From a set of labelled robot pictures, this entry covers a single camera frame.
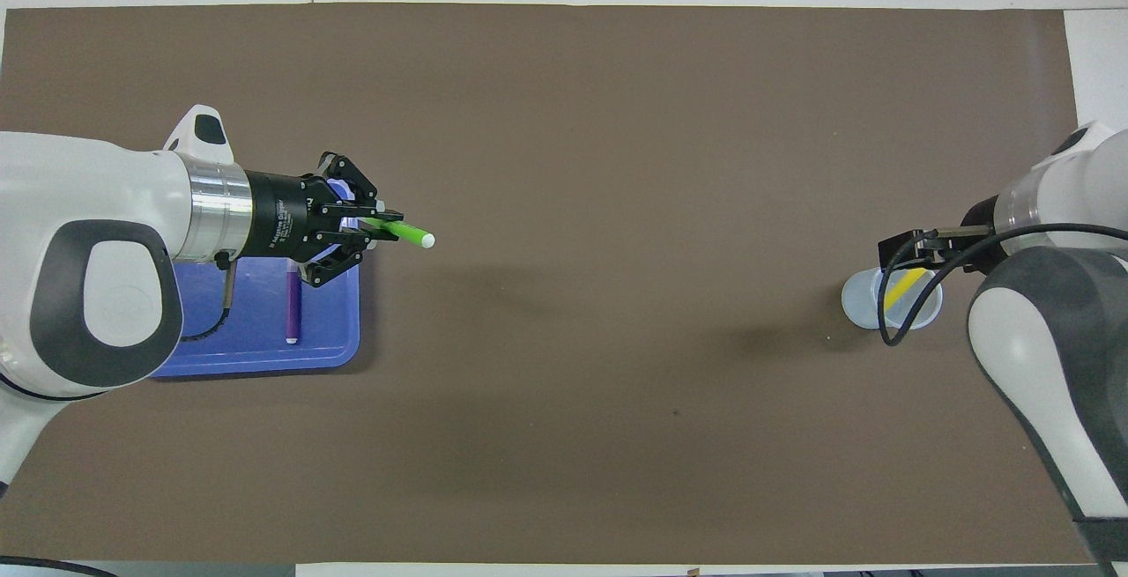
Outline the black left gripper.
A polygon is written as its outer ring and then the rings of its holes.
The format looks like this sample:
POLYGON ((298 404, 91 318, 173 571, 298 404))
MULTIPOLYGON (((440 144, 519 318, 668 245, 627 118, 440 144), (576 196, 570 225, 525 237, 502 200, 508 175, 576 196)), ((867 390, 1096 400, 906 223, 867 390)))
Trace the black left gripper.
POLYGON ((364 252, 378 242, 400 240, 380 227, 340 229, 341 219, 326 215, 323 207, 335 206, 340 199, 352 208, 347 218, 404 220, 402 212, 384 206, 374 183, 349 157, 323 152, 319 176, 247 175, 252 220, 245 256, 305 263, 305 283, 314 288, 359 265, 364 252))

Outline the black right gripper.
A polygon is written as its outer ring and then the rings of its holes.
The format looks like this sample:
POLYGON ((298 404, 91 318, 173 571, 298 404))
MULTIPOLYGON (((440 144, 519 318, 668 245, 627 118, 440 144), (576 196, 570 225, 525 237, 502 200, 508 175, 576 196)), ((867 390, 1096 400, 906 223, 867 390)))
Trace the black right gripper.
POLYGON ((998 234, 996 207, 998 196, 992 196, 968 208, 959 227, 910 229, 887 237, 878 243, 878 265, 882 270, 931 270, 957 263, 964 272, 990 275, 1005 260, 1001 242, 987 243, 998 234))

